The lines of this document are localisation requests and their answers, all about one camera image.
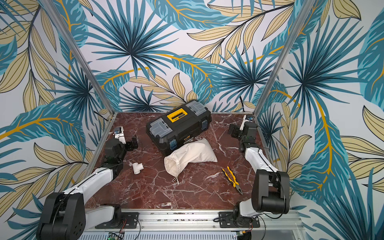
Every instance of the toolbox lid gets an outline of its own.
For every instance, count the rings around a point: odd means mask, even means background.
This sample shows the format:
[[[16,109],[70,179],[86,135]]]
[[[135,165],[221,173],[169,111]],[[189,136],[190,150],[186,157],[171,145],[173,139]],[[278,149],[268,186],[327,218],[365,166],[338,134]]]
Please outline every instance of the toolbox lid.
[[[151,127],[149,128],[149,132],[156,137],[156,135],[159,135],[159,137],[164,137],[168,133],[172,132],[172,129],[164,122],[162,118],[159,118],[158,120],[151,123]]]
[[[191,109],[196,114],[196,116],[199,116],[206,111],[204,105],[197,101],[192,101],[186,104],[186,106]]]

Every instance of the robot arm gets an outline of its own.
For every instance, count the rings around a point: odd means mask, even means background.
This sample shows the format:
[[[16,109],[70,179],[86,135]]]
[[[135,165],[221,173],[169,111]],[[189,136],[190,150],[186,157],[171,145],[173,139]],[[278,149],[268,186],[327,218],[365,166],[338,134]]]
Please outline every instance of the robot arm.
[[[84,205],[102,186],[119,175],[127,148],[132,148],[132,145],[137,146],[137,142],[128,145],[123,144],[119,138],[108,140],[101,168],[64,192],[51,193],[45,200],[36,238],[75,240],[85,230],[101,223],[116,227],[121,225],[119,205],[109,204],[89,210],[85,210]]]
[[[257,125],[252,120],[252,115],[245,115],[242,126],[231,124],[228,131],[239,140],[239,151],[256,173],[251,198],[234,207],[235,220],[254,218],[264,212],[286,214],[289,211],[289,175],[275,168],[255,143]]]

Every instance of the white drawstring bag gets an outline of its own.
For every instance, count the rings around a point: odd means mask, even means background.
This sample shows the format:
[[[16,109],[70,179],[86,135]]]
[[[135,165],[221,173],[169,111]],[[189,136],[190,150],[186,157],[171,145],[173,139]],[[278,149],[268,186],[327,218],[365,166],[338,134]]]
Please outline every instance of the white drawstring bag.
[[[187,143],[164,158],[166,171],[176,180],[189,162],[217,162],[216,155],[205,138]]]

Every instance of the drawstring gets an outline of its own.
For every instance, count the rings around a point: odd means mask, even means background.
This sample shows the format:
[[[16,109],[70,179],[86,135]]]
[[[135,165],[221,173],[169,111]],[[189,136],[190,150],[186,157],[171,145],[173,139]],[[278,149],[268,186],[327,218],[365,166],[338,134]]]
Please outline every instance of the drawstring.
[[[177,184],[180,184],[180,183],[179,183],[179,180],[177,179],[177,177],[175,177],[174,179],[172,179],[172,182],[174,182],[175,180],[177,181]]]

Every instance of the marble table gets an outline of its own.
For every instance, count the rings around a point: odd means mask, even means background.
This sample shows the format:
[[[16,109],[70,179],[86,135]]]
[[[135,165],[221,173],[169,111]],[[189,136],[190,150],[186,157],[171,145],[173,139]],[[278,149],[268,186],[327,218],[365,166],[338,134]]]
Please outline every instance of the marble table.
[[[238,151],[238,140],[227,134],[229,124],[242,122],[242,114],[212,114],[206,138],[218,162],[189,163],[179,175],[179,183],[164,167],[164,156],[146,134],[146,123],[161,113],[118,113],[112,129],[124,127],[126,139],[137,135],[139,148],[127,152],[119,176],[101,188],[86,204],[95,208],[102,204],[121,204],[125,209],[232,209],[238,201],[251,196],[255,173]],[[257,144],[262,145],[258,136]],[[101,165],[104,149],[95,168]],[[143,163],[144,169],[133,174],[132,163]],[[243,190],[240,195],[222,172],[229,166]]]

